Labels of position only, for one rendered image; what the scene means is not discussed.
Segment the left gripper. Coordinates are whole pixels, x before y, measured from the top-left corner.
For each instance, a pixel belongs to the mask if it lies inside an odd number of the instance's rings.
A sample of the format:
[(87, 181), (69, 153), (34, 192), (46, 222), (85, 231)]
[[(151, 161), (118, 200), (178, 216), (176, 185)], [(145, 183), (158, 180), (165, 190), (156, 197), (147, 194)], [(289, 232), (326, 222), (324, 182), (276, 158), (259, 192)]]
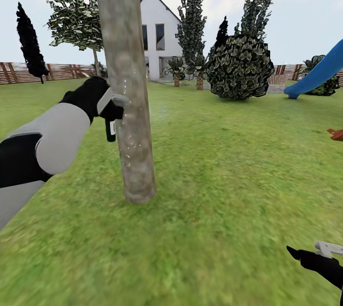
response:
[(122, 119), (124, 114), (124, 107), (113, 104), (110, 110), (102, 111), (99, 117)]

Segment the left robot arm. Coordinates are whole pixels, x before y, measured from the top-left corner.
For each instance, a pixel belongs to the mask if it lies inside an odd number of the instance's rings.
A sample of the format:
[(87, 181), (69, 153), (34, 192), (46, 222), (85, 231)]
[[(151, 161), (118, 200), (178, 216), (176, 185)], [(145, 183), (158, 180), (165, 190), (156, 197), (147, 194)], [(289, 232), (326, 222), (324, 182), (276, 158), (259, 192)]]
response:
[(98, 77), (0, 142), (0, 231), (53, 176), (72, 165), (95, 117), (122, 119), (127, 96)]

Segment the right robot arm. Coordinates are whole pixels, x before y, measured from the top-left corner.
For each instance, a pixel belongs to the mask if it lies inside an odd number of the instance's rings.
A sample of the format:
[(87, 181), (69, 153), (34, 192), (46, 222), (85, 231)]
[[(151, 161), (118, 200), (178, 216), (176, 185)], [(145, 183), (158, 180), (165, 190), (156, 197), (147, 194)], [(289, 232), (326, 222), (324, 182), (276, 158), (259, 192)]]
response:
[(287, 250), (293, 258), (301, 260), (301, 266), (318, 272), (326, 280), (341, 289), (340, 305), (343, 306), (343, 267), (331, 255), (331, 253), (343, 255), (343, 247), (323, 241), (316, 241), (314, 247), (318, 249), (315, 252), (296, 250), (289, 246), (287, 246)]

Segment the pesticide atomizer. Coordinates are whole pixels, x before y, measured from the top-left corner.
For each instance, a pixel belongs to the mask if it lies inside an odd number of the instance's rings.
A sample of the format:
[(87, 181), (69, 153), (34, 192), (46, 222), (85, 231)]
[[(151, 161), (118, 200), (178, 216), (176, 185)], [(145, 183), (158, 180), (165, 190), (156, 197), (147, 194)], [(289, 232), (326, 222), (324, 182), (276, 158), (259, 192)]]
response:
[(115, 120), (113, 118), (105, 118), (105, 124), (106, 124), (107, 141), (115, 142), (116, 141)]

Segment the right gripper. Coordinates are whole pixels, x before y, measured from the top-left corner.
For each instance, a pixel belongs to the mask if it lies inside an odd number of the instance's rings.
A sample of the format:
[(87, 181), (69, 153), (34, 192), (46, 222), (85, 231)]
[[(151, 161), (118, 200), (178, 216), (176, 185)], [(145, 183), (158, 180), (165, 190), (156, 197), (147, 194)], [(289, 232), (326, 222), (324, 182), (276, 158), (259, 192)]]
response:
[(296, 250), (287, 246), (287, 250), (290, 252), (293, 258), (301, 260), (301, 266), (306, 269), (314, 270), (323, 276), (326, 280), (330, 280), (327, 275), (327, 270), (332, 265), (340, 265), (339, 261), (335, 258), (327, 258), (322, 255), (317, 255), (314, 252), (306, 250)]

